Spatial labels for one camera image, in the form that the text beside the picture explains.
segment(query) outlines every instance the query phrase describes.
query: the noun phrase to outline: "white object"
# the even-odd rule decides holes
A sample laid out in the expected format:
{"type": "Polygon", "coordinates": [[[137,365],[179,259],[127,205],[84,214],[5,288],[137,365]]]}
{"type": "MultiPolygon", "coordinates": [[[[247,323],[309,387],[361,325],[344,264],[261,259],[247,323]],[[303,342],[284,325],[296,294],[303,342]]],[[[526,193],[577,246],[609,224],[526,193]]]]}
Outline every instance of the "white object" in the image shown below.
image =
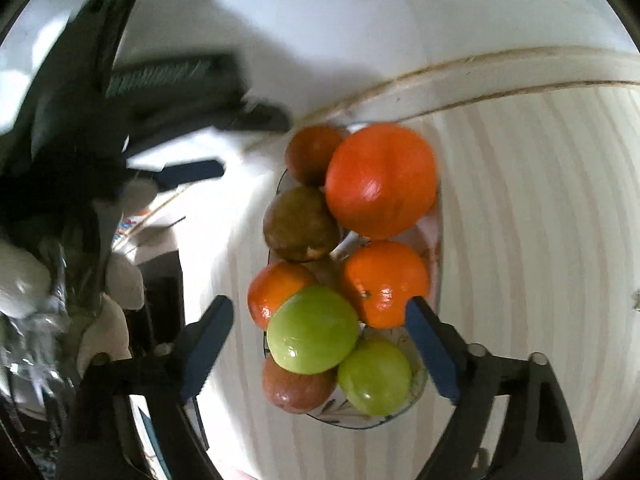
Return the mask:
{"type": "Polygon", "coordinates": [[[22,319],[33,314],[49,295],[47,267],[24,249],[0,240],[0,312],[22,319]]]}
{"type": "Polygon", "coordinates": [[[139,310],[145,304],[142,272],[124,254],[109,256],[105,290],[125,310],[139,310]]]}
{"type": "Polygon", "coordinates": [[[84,332],[76,367],[80,376],[89,367],[91,359],[100,353],[113,361],[130,359],[129,330],[122,308],[106,294],[102,295],[102,311],[98,319],[84,332]]]}

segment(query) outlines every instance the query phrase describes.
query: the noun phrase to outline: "small orange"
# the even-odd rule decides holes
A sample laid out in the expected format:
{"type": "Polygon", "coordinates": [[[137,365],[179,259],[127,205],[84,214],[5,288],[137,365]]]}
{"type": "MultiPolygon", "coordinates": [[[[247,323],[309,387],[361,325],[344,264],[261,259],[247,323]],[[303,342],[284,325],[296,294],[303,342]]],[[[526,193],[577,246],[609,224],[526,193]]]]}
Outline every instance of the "small orange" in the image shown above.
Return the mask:
{"type": "Polygon", "coordinates": [[[299,290],[314,285],[316,277],[300,264],[278,262],[267,265],[254,277],[246,303],[256,325],[267,330],[271,316],[299,290]]]}
{"type": "Polygon", "coordinates": [[[338,223],[385,240],[413,226],[436,202],[436,158],[413,130],[374,124],[338,146],[325,186],[327,205],[338,223]]]}
{"type": "Polygon", "coordinates": [[[317,124],[298,131],[287,146],[284,161],[287,169],[305,186],[324,186],[326,168],[335,149],[342,142],[343,130],[317,124]]]}
{"type": "Polygon", "coordinates": [[[342,269],[343,294],[360,320],[372,328],[404,324],[406,302],[426,297],[431,286],[423,261],[399,242],[371,242],[353,253],[342,269]]]}

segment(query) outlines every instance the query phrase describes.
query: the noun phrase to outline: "brown fruit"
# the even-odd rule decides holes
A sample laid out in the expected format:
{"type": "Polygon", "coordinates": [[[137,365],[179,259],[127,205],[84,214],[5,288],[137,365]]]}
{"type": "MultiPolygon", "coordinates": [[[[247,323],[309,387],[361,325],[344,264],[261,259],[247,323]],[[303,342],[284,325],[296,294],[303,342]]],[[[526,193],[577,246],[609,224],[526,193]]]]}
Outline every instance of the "brown fruit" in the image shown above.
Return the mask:
{"type": "Polygon", "coordinates": [[[262,369],[266,399],[289,413],[306,413],[321,406],[335,389],[335,369],[321,374],[299,375],[280,368],[270,355],[262,369]]]}
{"type": "Polygon", "coordinates": [[[335,149],[342,142],[343,130],[316,124],[298,131],[284,154],[293,178],[306,186],[324,186],[324,176],[335,149]]]}
{"type": "Polygon", "coordinates": [[[319,260],[340,243],[340,228],[324,194],[308,186],[276,195],[264,214],[262,232],[267,245],[290,262],[319,260]]]}
{"type": "Polygon", "coordinates": [[[247,292],[249,313],[256,325],[267,330],[271,316],[297,291],[315,285],[316,277],[300,264],[269,264],[255,275],[247,292]]]}

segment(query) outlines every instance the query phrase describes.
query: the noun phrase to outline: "green fruit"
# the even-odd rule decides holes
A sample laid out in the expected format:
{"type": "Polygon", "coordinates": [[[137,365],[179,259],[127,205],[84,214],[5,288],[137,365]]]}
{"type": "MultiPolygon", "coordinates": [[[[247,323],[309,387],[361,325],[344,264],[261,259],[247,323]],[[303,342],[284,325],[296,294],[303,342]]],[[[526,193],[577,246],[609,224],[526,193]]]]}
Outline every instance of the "green fruit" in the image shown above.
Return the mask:
{"type": "Polygon", "coordinates": [[[393,343],[364,340],[340,363],[338,384],[349,402],[367,415],[395,413],[411,387],[409,361],[393,343]]]}
{"type": "Polygon", "coordinates": [[[315,187],[276,195],[264,214],[262,232],[269,248],[288,262],[319,260],[340,243],[338,223],[315,187]]]}
{"type": "Polygon", "coordinates": [[[340,294],[313,285],[291,296],[271,317],[267,343],[278,366],[295,374],[320,374],[356,346],[358,315],[340,294]]]}

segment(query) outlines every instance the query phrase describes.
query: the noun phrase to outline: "wooden table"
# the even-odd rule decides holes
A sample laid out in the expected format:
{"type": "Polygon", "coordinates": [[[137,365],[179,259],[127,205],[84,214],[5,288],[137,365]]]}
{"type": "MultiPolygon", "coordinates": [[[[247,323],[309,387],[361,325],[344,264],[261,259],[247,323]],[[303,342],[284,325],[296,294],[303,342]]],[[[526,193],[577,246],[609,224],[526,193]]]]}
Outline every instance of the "wooden table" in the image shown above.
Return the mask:
{"type": "MultiPolygon", "coordinates": [[[[440,161],[442,319],[495,354],[549,356],[585,478],[597,478],[640,418],[640,92],[524,93],[406,124],[440,161]]],[[[246,291],[267,261],[262,215],[283,167],[277,156],[261,163],[187,190],[187,219],[175,227],[187,321],[215,294],[237,312],[200,396],[210,455],[264,480],[412,480],[452,412],[431,383],[407,414],[369,431],[288,415],[262,398],[262,335],[246,291]]],[[[496,403],[489,449],[505,405],[496,403]]]]}

